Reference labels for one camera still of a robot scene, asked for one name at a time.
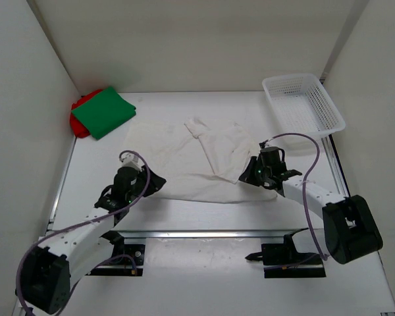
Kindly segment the red t shirt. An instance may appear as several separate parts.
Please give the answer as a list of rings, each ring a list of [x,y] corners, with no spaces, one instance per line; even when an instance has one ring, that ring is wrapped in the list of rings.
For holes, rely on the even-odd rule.
[[[74,110],[79,106],[85,104],[85,102],[89,101],[92,97],[102,91],[102,89],[98,89],[89,93],[88,95],[83,95],[76,103],[72,104],[71,109]],[[85,138],[90,135],[88,129],[72,113],[70,114],[69,123],[74,135],[77,138]]]

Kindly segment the green t shirt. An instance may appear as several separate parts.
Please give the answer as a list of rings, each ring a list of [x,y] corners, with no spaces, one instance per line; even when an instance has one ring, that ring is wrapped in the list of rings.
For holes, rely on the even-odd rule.
[[[88,129],[91,137],[100,140],[135,117],[136,107],[125,101],[113,87],[108,87],[71,113]]]

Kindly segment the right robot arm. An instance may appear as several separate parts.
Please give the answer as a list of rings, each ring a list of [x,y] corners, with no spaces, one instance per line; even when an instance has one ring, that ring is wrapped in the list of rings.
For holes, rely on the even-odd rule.
[[[300,171],[287,169],[281,148],[266,147],[257,157],[251,157],[239,181],[274,190],[322,218],[327,251],[340,264],[383,247],[382,236],[363,197],[332,193],[305,179]]]

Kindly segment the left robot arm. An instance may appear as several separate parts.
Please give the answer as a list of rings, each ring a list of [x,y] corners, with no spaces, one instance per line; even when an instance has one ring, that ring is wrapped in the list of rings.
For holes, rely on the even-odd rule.
[[[83,222],[36,242],[22,258],[15,294],[27,315],[32,306],[58,315],[80,279],[107,264],[136,267],[125,252],[124,238],[114,230],[140,198],[158,192],[166,180],[146,166],[121,167]]]

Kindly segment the white cloth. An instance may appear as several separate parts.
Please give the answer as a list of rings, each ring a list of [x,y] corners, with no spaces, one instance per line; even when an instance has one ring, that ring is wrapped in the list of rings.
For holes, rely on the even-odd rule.
[[[240,182],[259,145],[237,122],[191,117],[183,123],[131,122],[123,149],[138,152],[166,179],[153,198],[208,203],[275,199],[274,191]]]

